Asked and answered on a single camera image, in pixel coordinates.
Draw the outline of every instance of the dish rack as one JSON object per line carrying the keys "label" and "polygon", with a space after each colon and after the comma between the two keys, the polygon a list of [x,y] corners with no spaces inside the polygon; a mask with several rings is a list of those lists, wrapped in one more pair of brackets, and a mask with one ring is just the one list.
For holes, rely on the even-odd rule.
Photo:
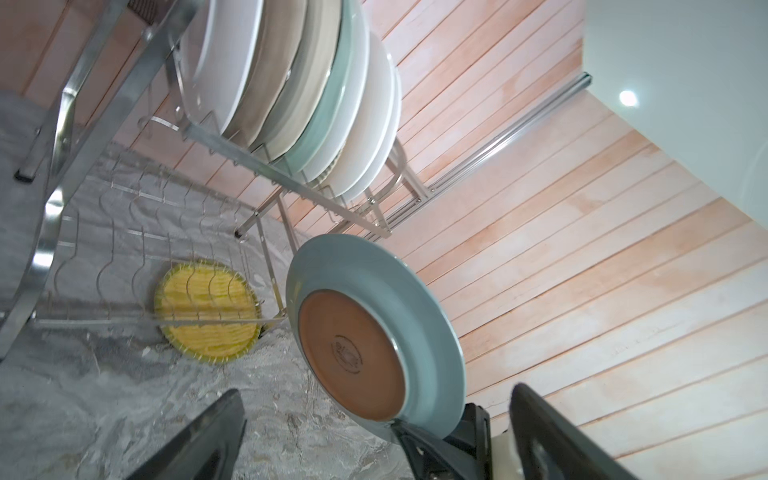
{"label": "dish rack", "polygon": [[[5,358],[15,338],[30,320],[34,325],[45,328],[275,322],[284,318],[285,308],[273,265],[274,253],[270,253],[261,219],[277,205],[287,245],[294,253],[297,251],[299,241],[283,203],[286,192],[295,192],[325,208],[329,215],[335,214],[339,220],[332,232],[343,232],[356,224],[378,237],[391,234],[379,203],[394,192],[399,182],[407,184],[416,200],[426,200],[430,196],[408,168],[405,152],[397,140],[387,159],[394,173],[392,179],[377,192],[366,189],[364,198],[350,205],[332,198],[328,191],[315,190],[285,174],[268,158],[265,149],[259,148],[252,153],[221,137],[217,133],[216,119],[212,116],[199,124],[192,121],[185,114],[181,102],[180,92],[184,85],[178,75],[176,47],[204,0],[175,0],[167,6],[162,20],[145,30],[145,49],[114,97],[99,118],[75,140],[74,106],[78,94],[128,3],[128,0],[106,3],[101,18],[61,89],[58,101],[46,114],[25,163],[15,174],[16,180],[25,183],[31,183],[36,174],[44,175],[41,181],[45,187],[41,202],[42,219],[35,234],[34,249],[9,309],[0,312],[4,319],[0,326],[0,360]],[[147,162],[142,164],[128,159],[130,155],[107,151],[112,137],[161,68],[166,70],[171,99],[177,105],[176,123],[152,116],[142,121],[153,121],[170,128],[185,139],[199,142],[212,152],[271,180],[278,188],[257,209],[194,185],[167,168]],[[52,155],[49,158],[47,153],[50,151]],[[105,151],[108,159],[94,168]],[[126,167],[140,171],[139,178],[120,182]],[[72,201],[75,191],[84,182],[103,187],[95,214],[91,210],[88,215],[84,214],[85,210],[78,208],[78,199]],[[114,204],[105,200],[110,196],[115,196],[113,200],[118,203],[122,201],[127,205],[132,221],[115,221],[109,211]],[[140,221],[135,212],[147,209],[154,209],[154,213],[149,219],[141,217]],[[166,217],[177,218],[178,224],[167,224],[164,222]],[[248,233],[254,226],[257,228],[256,238]],[[85,301],[68,300],[62,292],[65,286],[58,280],[61,272],[76,262],[78,252],[90,248],[88,241],[93,236],[84,235],[84,230],[88,229],[96,229],[94,231],[108,238],[108,246],[104,249],[106,261],[95,271],[94,295]],[[215,243],[210,240],[212,237],[216,238]],[[269,301],[264,300],[263,305],[273,305],[273,314],[268,318],[244,316],[233,321],[221,317],[210,319],[210,312],[206,315],[191,312],[160,319],[152,312],[147,288],[154,287],[161,266],[167,270],[175,263],[214,260],[252,283],[251,259],[259,256],[259,249],[270,279],[269,286],[255,290],[258,290],[260,298],[264,298],[265,291],[271,290],[272,297]],[[73,254],[67,257],[66,250]],[[133,259],[126,260],[134,268],[130,279],[125,272],[131,269],[118,267],[123,257]],[[132,302],[111,300],[105,286],[109,284],[106,279],[110,276],[123,277],[122,292],[130,291]]]}

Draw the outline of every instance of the gray stone surface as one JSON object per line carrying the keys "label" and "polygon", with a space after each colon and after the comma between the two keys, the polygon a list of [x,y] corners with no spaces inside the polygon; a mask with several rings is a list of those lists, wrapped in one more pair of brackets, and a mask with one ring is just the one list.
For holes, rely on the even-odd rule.
{"label": "gray stone surface", "polygon": [[[11,175],[41,116],[34,105],[0,92],[0,300],[12,295],[31,249],[41,185],[20,186]],[[178,233],[184,241],[154,247],[171,243],[174,258],[214,258],[241,271],[266,300],[265,313],[273,313],[260,246],[230,240],[231,227],[247,212],[205,189],[186,194],[182,188],[175,194],[187,195],[189,208],[173,215],[99,182],[120,178],[142,191],[154,182],[170,198],[171,189],[157,181],[162,174],[153,179],[152,168],[132,156],[113,145],[76,194],[68,214],[79,215],[80,229],[72,230],[71,220],[62,239],[76,240],[78,248],[57,249],[60,274],[47,286],[50,313],[62,305],[150,308],[154,282],[171,262],[159,254],[147,261],[139,253],[152,247],[113,236],[137,226]],[[282,226],[266,220],[265,229],[284,285],[291,256]],[[111,255],[113,243],[121,255]],[[327,398],[283,322],[225,366],[182,356],[152,328],[28,326],[0,364],[0,478],[124,478],[230,388],[241,391],[248,418],[235,478],[412,477],[400,447],[358,427]]]}

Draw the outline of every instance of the black rubber foot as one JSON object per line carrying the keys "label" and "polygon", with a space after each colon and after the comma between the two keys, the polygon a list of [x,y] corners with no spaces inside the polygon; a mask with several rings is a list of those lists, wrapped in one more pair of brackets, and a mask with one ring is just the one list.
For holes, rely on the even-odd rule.
{"label": "black rubber foot", "polygon": [[19,183],[22,183],[22,184],[30,184],[30,183],[32,183],[32,181],[35,178],[34,177],[27,177],[26,175],[22,175],[22,171],[21,170],[17,170],[13,174],[13,179],[16,180]]}

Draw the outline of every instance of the yellow sponge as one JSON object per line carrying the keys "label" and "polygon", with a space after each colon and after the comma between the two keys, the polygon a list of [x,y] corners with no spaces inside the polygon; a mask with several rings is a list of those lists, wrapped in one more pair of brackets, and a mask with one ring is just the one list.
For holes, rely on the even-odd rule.
{"label": "yellow sponge", "polygon": [[[168,270],[157,286],[154,312],[164,319],[256,319],[261,308],[248,282],[221,263],[198,260]],[[208,363],[234,360],[250,350],[261,326],[233,325],[163,326],[168,341],[195,359]]]}

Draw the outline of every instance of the stamped logo on plate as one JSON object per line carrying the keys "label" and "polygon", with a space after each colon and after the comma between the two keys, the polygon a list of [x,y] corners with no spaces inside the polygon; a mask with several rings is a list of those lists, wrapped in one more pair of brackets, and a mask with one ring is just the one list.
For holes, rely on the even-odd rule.
{"label": "stamped logo on plate", "polygon": [[333,356],[339,365],[349,373],[360,373],[362,357],[355,344],[345,336],[336,335],[331,342]]}

